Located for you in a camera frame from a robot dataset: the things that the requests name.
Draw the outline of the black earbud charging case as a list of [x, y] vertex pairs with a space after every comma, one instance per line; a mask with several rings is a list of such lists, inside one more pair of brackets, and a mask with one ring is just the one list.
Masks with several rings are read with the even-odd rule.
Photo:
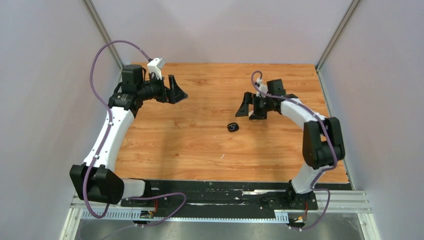
[[229, 123], [229, 124], [227, 125], [227, 130], [228, 130], [230, 133], [236, 132], [236, 131], [238, 131], [239, 129], [240, 129], [240, 127], [239, 127], [239, 125], [238, 125], [238, 123], [237, 123], [237, 122], [231, 122], [231, 123]]

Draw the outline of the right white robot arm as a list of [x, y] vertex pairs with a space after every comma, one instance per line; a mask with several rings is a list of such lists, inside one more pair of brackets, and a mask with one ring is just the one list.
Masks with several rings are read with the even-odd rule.
[[296, 95], [286, 93], [281, 79], [263, 82], [257, 78], [251, 83], [256, 92], [244, 93], [236, 117], [265, 120], [269, 112], [277, 112], [302, 130], [304, 162], [277, 201], [291, 209], [304, 207], [312, 199], [318, 180], [324, 173], [335, 169], [345, 157], [340, 120], [325, 117], [307, 107]]

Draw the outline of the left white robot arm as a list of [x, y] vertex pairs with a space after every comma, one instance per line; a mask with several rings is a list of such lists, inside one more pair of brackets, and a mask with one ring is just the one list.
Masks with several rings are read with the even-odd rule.
[[121, 70], [122, 81], [106, 103], [106, 117], [91, 152], [80, 165], [73, 165], [69, 175], [78, 197], [86, 203], [116, 205], [134, 198], [140, 206], [149, 206], [153, 193], [143, 179], [121, 178], [114, 172], [124, 137], [139, 109], [148, 100], [176, 104], [188, 98], [168, 75], [169, 85], [156, 66], [144, 68], [130, 64]]

